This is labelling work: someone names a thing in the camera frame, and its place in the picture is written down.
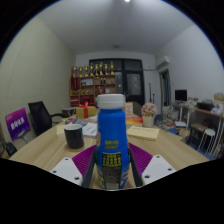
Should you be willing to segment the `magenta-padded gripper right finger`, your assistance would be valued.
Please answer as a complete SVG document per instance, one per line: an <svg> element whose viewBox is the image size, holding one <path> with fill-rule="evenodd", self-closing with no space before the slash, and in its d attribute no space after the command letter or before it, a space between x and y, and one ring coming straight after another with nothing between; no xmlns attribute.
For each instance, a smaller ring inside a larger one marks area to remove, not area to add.
<svg viewBox="0 0 224 224"><path fill-rule="evenodd" d="M175 172L161 155L151 155L133 144L129 144L129 153L137 187L148 185Z"/></svg>

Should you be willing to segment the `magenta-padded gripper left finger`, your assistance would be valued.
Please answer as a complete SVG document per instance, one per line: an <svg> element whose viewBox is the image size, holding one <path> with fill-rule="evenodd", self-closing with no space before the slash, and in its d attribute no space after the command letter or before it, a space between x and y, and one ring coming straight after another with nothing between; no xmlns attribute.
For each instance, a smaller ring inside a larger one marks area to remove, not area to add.
<svg viewBox="0 0 224 224"><path fill-rule="evenodd" d="M73 158L63 158L51 173L84 188L91 184L95 166L96 146L93 145Z"/></svg>

